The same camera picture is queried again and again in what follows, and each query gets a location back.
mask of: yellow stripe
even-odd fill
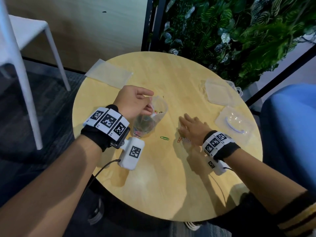
[[[308,208],[303,210],[298,215],[294,216],[292,219],[289,219],[287,222],[283,222],[281,224],[278,224],[278,227],[280,229],[287,229],[288,227],[291,227],[294,224],[297,224],[301,222],[302,220],[309,217],[312,213],[316,212],[316,203],[310,205]]]
[[[314,229],[316,227],[316,218],[314,219],[311,219],[309,222],[307,222],[306,224],[300,226],[300,227],[297,227],[296,229],[294,230],[291,230],[291,231],[288,231],[288,232],[285,232],[286,236],[288,237],[295,237],[295,236],[298,236],[310,229]]]

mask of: person's left arm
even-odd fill
[[[126,118],[150,115],[150,90],[124,86],[114,105]],[[101,157],[80,135],[45,171],[0,208],[1,236],[62,236]]]

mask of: person's right arm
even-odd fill
[[[180,117],[181,135],[202,146],[211,131],[188,114]],[[316,198],[304,187],[275,171],[242,149],[224,159],[266,210],[273,214],[278,226],[288,236],[310,231],[316,227]]]

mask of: hand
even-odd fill
[[[142,115],[151,115],[153,110],[149,105],[152,97],[145,97],[154,95],[153,91],[142,87],[124,86],[119,92],[114,101],[114,105],[118,107],[118,111],[126,118],[132,119]]]
[[[192,119],[186,113],[184,114],[184,118],[180,116],[179,120],[181,124],[179,129],[180,135],[190,140],[193,144],[202,146],[205,136],[212,130],[207,123],[202,123],[197,117]]]

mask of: blue armchair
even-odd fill
[[[290,85],[260,114],[263,162],[316,192],[316,85]]]

